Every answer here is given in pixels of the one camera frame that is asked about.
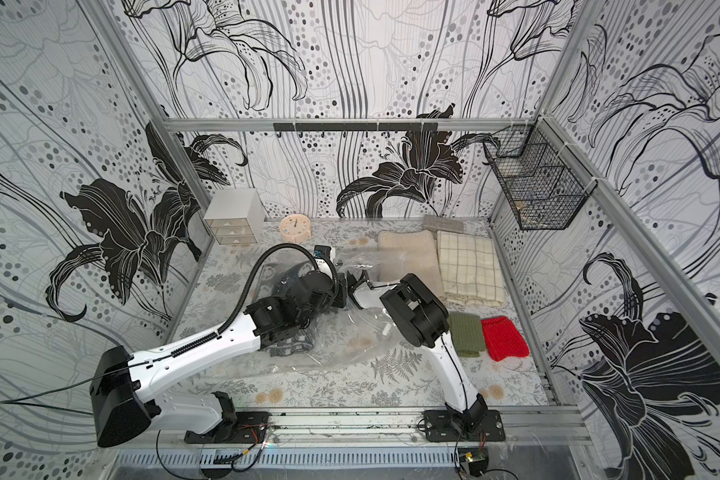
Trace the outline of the clear plastic vacuum bag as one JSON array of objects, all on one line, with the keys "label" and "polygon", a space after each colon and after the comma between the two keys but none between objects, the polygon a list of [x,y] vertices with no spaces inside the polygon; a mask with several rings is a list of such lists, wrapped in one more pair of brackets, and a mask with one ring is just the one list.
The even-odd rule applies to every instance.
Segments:
[{"label": "clear plastic vacuum bag", "polygon": [[[308,262],[310,271],[329,275],[343,274],[346,277],[347,273],[352,273],[358,276],[361,271],[367,271],[373,281],[374,274],[381,266],[382,256],[376,253],[354,252],[349,257],[348,265],[342,265],[340,261],[334,259],[332,251],[326,247],[320,247],[316,251],[310,251],[293,243],[280,243],[270,247],[256,259],[232,312],[217,327],[230,325],[247,306],[261,298],[271,296],[274,282],[286,270],[301,262]],[[397,347],[402,339],[384,309],[357,308],[349,299],[345,308],[328,309],[304,329],[311,329],[315,335],[315,347],[311,352],[271,357],[267,347],[216,366],[228,367],[243,377],[255,374],[333,370],[383,355]]]}]

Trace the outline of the black white patterned scarf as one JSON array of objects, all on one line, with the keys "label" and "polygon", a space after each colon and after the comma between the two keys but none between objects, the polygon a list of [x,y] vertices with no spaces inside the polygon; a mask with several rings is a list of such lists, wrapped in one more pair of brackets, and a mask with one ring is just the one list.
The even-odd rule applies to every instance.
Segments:
[{"label": "black white patterned scarf", "polygon": [[[283,295],[291,284],[294,284],[299,277],[310,270],[308,262],[301,262],[289,268],[274,282],[271,294],[274,296]],[[314,347],[315,335],[313,331],[311,329],[302,329],[291,337],[269,346],[268,351],[271,357],[286,357],[311,352]]]}]

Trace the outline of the beige fluffy scarf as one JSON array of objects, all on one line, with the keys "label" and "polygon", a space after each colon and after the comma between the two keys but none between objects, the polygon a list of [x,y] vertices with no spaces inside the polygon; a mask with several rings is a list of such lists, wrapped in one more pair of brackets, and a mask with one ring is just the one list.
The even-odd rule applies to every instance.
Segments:
[{"label": "beige fluffy scarf", "polygon": [[382,256],[380,280],[391,282],[413,273],[437,298],[445,299],[436,242],[430,231],[382,231],[378,251]]}]

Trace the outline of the cream checked cloth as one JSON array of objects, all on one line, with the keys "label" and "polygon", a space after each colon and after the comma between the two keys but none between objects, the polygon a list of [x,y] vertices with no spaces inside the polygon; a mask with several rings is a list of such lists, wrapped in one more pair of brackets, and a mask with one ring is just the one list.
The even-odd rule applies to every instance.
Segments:
[{"label": "cream checked cloth", "polygon": [[490,238],[438,231],[437,248],[449,302],[493,308],[507,304],[498,252]]}]

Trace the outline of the green knitted cloth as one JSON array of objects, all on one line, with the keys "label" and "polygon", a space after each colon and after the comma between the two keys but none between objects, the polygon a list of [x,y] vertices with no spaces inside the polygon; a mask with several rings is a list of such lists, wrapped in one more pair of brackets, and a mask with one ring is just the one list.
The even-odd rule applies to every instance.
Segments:
[{"label": "green knitted cloth", "polygon": [[451,312],[450,333],[456,353],[462,358],[477,358],[486,350],[481,318],[476,314]]}]

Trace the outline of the red knitted cloth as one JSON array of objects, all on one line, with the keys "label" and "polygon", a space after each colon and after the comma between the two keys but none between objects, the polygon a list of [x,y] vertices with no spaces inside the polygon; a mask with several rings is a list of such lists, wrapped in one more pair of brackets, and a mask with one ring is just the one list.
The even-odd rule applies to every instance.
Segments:
[{"label": "red knitted cloth", "polygon": [[482,332],[491,359],[526,358],[530,349],[514,323],[505,316],[483,319]]}]

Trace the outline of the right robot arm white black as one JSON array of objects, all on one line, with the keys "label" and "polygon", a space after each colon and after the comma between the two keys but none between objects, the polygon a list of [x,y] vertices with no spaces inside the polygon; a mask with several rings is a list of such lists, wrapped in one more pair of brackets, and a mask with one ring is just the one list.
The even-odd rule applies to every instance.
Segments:
[{"label": "right robot arm white black", "polygon": [[391,282],[372,281],[367,271],[347,276],[347,297],[361,308],[382,308],[402,337],[418,348],[435,371],[444,393],[454,428],[474,430],[488,407],[468,379],[455,350],[449,312],[441,300],[415,274]]}]

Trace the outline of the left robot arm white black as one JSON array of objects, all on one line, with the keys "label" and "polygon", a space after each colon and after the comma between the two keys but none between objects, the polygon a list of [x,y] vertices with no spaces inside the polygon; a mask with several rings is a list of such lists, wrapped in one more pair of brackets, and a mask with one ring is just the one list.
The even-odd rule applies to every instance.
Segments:
[{"label": "left robot arm white black", "polygon": [[188,444],[242,443],[264,414],[239,414],[230,396],[172,392],[212,366],[291,339],[330,308],[346,303],[343,274],[310,271],[284,291],[247,306],[230,325],[152,350],[105,351],[89,387],[96,442],[115,447],[148,431],[182,431]]}]

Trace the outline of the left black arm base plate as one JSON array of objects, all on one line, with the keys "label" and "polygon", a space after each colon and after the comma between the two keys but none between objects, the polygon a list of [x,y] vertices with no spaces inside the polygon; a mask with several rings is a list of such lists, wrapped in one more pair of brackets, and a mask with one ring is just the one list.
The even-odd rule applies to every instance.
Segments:
[{"label": "left black arm base plate", "polygon": [[263,443],[270,426],[271,415],[268,411],[238,412],[234,421],[223,420],[208,433],[197,434],[187,431],[184,442],[187,444],[245,444]]}]

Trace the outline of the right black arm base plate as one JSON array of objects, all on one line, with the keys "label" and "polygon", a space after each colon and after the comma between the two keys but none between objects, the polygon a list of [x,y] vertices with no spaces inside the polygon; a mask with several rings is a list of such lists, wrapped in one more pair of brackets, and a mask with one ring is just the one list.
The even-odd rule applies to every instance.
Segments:
[{"label": "right black arm base plate", "polygon": [[425,410],[417,429],[431,443],[493,443],[506,440],[503,420],[497,410],[487,410],[472,423],[448,410]]}]

